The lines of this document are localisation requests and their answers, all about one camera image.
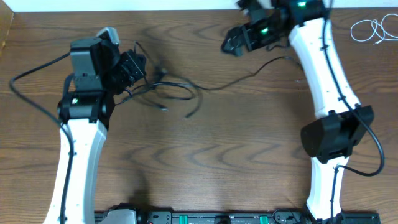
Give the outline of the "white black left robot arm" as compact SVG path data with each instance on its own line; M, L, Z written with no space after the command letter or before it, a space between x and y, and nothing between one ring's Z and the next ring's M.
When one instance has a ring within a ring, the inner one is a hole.
M114 97L145 75L145 56L120 52L116 37L76 40L70 57L73 73L64 81L57 106L60 159L45 223L94 223L98 164Z

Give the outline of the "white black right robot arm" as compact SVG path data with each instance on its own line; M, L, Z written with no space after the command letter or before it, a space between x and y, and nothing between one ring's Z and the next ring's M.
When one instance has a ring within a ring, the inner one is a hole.
M230 29L223 52L240 56L243 50L268 47L286 37L297 54L313 98L315 120L304 126L300 137L312 163L310 195L305 223L367 223L374 215L342 211L340 192L343 172L374 119L373 109L362 106L351 89L335 49L331 22L322 1L272 1L266 13L256 0L240 0L238 6L249 22Z

